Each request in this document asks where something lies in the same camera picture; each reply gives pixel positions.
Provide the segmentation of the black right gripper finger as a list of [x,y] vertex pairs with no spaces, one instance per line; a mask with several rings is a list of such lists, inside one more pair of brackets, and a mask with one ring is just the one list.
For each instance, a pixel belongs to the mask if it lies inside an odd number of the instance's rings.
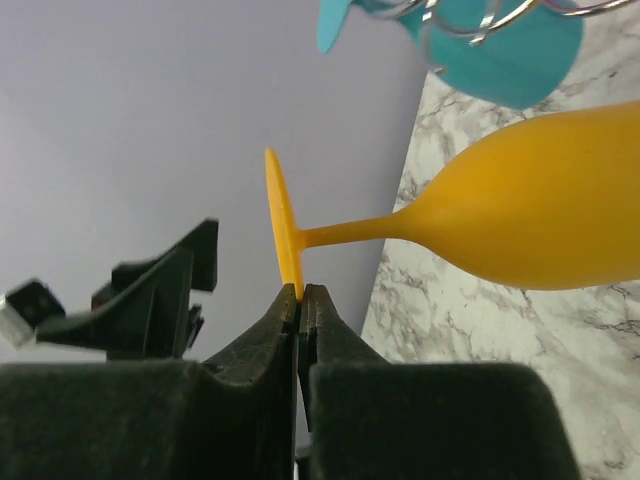
[[391,363],[321,285],[305,289],[299,352],[313,479],[580,475],[554,398],[529,367]]

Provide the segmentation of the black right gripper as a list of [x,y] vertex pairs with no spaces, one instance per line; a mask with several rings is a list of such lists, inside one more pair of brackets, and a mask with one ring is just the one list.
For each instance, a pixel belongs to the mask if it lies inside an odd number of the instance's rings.
[[217,285],[219,221],[159,256],[123,262],[89,311],[47,318],[37,341],[103,363],[1,367],[5,479],[289,479],[297,304],[264,316],[205,362],[180,359],[203,324],[193,290]]

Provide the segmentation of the yellow wine glass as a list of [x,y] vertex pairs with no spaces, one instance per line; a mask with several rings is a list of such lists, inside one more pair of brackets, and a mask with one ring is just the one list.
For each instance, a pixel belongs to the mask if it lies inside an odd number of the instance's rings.
[[639,276],[639,105],[551,113],[499,129],[451,160],[406,207],[303,230],[274,150],[266,187],[281,278],[304,292],[313,247],[402,239],[481,279],[567,290]]

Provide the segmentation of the blue wine glass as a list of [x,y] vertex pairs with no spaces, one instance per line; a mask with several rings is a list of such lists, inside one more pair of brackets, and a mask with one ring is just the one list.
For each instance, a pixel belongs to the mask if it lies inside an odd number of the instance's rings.
[[[321,52],[333,47],[351,8],[364,10],[362,2],[321,2],[317,26]],[[530,13],[478,44],[436,29],[414,44],[430,71],[450,87],[496,105],[523,110],[541,103],[562,83],[577,59],[583,35],[580,18]]]

